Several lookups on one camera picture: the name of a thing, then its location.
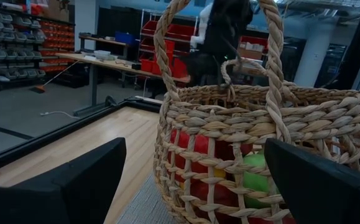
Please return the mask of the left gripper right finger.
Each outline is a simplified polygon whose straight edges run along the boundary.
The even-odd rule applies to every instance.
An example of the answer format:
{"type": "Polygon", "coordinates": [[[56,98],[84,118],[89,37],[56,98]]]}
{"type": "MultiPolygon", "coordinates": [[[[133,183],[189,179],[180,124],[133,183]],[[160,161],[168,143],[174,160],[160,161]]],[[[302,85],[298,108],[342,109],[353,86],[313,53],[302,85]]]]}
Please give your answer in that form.
{"type": "Polygon", "coordinates": [[[360,172],[268,139],[265,161],[297,223],[360,224],[360,172]]]}

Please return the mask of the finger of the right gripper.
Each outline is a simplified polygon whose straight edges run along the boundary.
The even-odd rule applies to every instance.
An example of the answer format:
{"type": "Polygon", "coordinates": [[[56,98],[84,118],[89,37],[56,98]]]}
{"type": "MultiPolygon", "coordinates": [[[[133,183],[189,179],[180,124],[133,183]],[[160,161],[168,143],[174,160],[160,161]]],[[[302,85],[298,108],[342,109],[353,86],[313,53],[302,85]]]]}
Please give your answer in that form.
{"type": "Polygon", "coordinates": [[[219,57],[218,64],[219,64],[219,75],[218,75],[218,84],[219,87],[228,87],[229,83],[227,82],[226,76],[228,75],[228,64],[226,63],[226,57],[219,57]]]}
{"type": "Polygon", "coordinates": [[[236,58],[233,60],[233,65],[235,65],[237,68],[243,68],[243,61],[242,61],[242,57],[240,56],[239,52],[233,46],[231,46],[231,50],[236,55],[236,58]]]}

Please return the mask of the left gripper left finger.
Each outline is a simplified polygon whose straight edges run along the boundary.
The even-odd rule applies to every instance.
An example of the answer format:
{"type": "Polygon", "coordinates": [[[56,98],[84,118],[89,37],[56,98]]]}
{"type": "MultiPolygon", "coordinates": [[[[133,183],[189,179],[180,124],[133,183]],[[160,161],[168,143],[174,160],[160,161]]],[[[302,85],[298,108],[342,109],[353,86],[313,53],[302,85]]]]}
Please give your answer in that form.
{"type": "Polygon", "coordinates": [[[126,160],[116,138],[54,169],[0,187],[0,224],[103,223],[126,160]]]}

